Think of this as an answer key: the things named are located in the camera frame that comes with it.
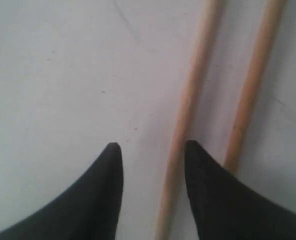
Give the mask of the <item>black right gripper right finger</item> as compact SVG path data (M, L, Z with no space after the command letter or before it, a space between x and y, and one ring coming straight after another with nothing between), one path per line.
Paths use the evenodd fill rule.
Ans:
M195 140L184 149L184 177L201 240L296 240L296 213L244 185Z

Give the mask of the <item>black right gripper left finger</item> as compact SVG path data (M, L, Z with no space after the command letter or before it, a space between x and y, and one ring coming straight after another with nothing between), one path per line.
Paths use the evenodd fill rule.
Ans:
M122 198L122 150L111 142L67 190L0 231L0 240L114 240Z

